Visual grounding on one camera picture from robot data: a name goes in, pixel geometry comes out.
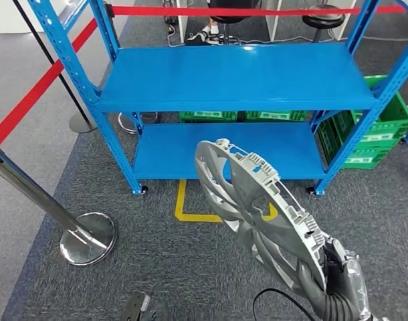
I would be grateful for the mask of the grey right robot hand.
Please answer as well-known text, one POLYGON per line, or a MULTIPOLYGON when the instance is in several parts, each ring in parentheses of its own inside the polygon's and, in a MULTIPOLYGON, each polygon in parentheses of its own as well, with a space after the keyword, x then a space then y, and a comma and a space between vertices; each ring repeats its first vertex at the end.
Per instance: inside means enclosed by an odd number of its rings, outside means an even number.
POLYGON ((326 256, 326 289, 314 281, 306 263, 297 263, 298 279, 314 313, 321 320, 373 320, 359 256, 338 239, 329 237, 326 256))

